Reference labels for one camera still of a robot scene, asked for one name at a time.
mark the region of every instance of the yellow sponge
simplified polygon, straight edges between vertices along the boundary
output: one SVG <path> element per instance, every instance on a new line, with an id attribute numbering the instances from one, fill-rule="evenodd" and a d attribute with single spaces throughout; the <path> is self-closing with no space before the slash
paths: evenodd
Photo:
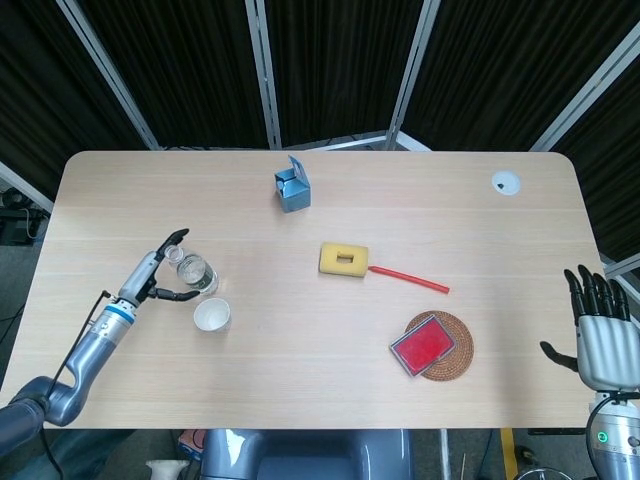
<path id="1" fill-rule="evenodd" d="M 334 275 L 364 277 L 369 264 L 369 249 L 356 245 L 323 243 L 320 251 L 320 271 Z"/>

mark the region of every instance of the small cardboard box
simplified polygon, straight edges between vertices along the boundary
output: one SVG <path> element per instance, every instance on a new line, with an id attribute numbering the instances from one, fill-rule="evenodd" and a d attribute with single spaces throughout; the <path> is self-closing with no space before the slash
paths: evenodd
<path id="1" fill-rule="evenodd" d="M 293 168 L 276 173 L 276 190 L 282 210 L 295 212 L 311 205 L 311 185 L 302 164 L 289 156 Z"/>

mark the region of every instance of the robotic hand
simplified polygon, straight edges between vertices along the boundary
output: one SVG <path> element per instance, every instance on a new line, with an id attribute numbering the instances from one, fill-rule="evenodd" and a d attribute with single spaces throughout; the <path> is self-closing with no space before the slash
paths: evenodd
<path id="1" fill-rule="evenodd" d="M 562 355 L 540 342 L 545 355 L 569 368 L 596 397 L 587 422 L 587 452 L 602 480 L 640 478 L 640 410 L 628 400 L 640 398 L 640 332 L 631 323 L 622 287 L 578 266 L 582 286 L 569 270 L 578 356 Z"/>
<path id="2" fill-rule="evenodd" d="M 189 230 L 186 228 L 172 233 L 158 250 L 145 255 L 118 292 L 118 297 L 112 298 L 89 332 L 84 336 L 84 329 L 80 332 L 54 378 L 34 378 L 22 387 L 8 406 L 0 409 L 0 456 L 36 436 L 44 421 L 66 426 L 76 419 L 84 407 L 91 384 L 135 322 L 135 311 L 142 302 L 147 298 L 184 302 L 199 295 L 196 290 L 175 293 L 156 288 L 155 273 L 164 259 L 166 248 L 178 245 L 187 233 Z M 94 309 L 104 297 L 111 296 L 102 292 Z M 65 367 L 74 377 L 73 386 L 58 381 Z"/>

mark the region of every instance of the woven coaster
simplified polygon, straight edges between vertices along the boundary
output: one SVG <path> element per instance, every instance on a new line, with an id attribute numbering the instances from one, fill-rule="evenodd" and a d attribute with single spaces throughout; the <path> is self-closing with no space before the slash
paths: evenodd
<path id="1" fill-rule="evenodd" d="M 456 342 L 454 349 L 442 360 L 434 363 L 426 372 L 422 374 L 424 378 L 444 382 L 458 378 L 467 371 L 473 359 L 473 338 L 467 326 L 457 317 L 450 313 L 431 310 L 421 313 L 409 322 L 405 332 L 408 332 L 420 322 L 426 320 L 430 315 L 435 315 L 445 328 L 447 333 Z"/>

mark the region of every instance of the white paper cup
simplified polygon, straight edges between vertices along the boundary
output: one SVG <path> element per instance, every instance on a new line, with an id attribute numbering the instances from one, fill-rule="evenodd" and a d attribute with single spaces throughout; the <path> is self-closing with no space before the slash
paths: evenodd
<path id="1" fill-rule="evenodd" d="M 231 308 L 221 298 L 210 298 L 196 307 L 193 321 L 205 332 L 223 332 L 231 325 Z"/>

